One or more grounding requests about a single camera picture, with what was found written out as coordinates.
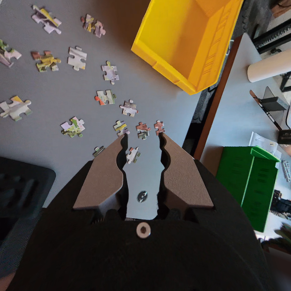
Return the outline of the large green plastic bin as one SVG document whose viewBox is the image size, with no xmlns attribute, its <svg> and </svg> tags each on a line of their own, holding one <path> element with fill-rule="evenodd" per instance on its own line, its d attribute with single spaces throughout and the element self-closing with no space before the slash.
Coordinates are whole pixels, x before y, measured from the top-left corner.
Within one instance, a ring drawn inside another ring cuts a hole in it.
<svg viewBox="0 0 291 291">
<path fill-rule="evenodd" d="M 232 194 L 252 228 L 264 232 L 281 162 L 259 146 L 224 147 L 216 178 Z"/>
</svg>

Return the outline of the white water bottle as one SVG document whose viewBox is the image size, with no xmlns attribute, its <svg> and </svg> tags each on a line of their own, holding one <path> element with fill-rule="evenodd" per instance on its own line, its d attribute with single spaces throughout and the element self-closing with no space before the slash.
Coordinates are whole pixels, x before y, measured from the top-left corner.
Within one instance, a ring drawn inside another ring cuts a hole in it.
<svg viewBox="0 0 291 291">
<path fill-rule="evenodd" d="M 254 83 L 289 71 L 291 71 L 291 52 L 287 50 L 249 65 L 247 77 L 249 82 Z"/>
</svg>

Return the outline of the purple jigsaw piece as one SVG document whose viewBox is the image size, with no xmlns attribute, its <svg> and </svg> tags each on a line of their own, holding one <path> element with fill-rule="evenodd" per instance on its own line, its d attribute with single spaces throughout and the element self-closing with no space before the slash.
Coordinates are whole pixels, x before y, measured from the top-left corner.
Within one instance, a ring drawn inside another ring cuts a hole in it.
<svg viewBox="0 0 291 291">
<path fill-rule="evenodd" d="M 105 74 L 103 75 L 105 81 L 110 81 L 112 85 L 115 84 L 115 81 L 119 80 L 118 74 L 116 74 L 117 67 L 111 65 L 110 61 L 106 61 L 106 65 L 102 65 L 101 69 Z"/>
</svg>

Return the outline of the grey metal stand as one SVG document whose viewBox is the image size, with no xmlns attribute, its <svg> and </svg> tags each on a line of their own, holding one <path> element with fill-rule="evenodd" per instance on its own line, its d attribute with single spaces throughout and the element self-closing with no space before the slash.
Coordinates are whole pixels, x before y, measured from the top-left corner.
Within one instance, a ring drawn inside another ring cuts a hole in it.
<svg viewBox="0 0 291 291">
<path fill-rule="evenodd" d="M 270 112 L 285 111 L 289 109 L 289 104 L 280 97 L 275 96 L 268 86 L 265 89 L 261 103 Z"/>
</svg>

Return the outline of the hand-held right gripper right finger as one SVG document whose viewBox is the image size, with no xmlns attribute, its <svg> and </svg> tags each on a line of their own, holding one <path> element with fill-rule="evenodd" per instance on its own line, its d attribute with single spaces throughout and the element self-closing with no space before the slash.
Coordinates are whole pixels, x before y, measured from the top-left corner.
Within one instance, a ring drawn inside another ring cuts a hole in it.
<svg viewBox="0 0 291 291">
<path fill-rule="evenodd" d="M 193 209 L 213 211 L 214 203 L 194 158 L 165 133 L 159 134 L 161 172 L 157 219 L 165 219 L 172 209 L 180 217 L 191 217 Z"/>
</svg>

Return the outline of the yellow plastic bin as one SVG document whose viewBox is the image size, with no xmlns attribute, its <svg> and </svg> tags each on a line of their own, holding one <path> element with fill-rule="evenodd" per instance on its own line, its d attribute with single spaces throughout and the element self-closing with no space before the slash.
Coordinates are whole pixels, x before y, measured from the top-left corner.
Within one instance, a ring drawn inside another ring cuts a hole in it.
<svg viewBox="0 0 291 291">
<path fill-rule="evenodd" d="M 242 0 L 152 0 L 131 51 L 189 95 L 214 85 Z"/>
</svg>

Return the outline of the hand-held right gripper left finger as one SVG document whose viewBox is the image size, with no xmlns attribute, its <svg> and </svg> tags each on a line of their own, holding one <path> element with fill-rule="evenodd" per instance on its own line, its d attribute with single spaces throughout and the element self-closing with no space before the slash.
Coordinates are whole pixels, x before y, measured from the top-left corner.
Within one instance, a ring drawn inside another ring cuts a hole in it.
<svg viewBox="0 0 291 291">
<path fill-rule="evenodd" d="M 74 203 L 74 210 L 95 210 L 104 217 L 110 209 L 124 219 L 129 199 L 126 173 L 128 134 L 122 134 L 108 147 L 95 149 L 94 159 Z"/>
</svg>

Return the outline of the white paper booklet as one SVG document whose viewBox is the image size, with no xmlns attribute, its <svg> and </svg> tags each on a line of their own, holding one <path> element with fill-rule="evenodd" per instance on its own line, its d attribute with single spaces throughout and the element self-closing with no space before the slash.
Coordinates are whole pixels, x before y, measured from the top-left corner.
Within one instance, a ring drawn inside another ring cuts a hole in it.
<svg viewBox="0 0 291 291">
<path fill-rule="evenodd" d="M 282 153 L 278 151 L 278 143 L 275 141 L 269 140 L 267 138 L 264 138 L 263 136 L 260 136 L 259 134 L 255 132 L 252 132 L 248 146 L 260 147 L 263 150 L 275 156 L 277 159 L 279 159 L 279 161 L 281 161 Z"/>
</svg>

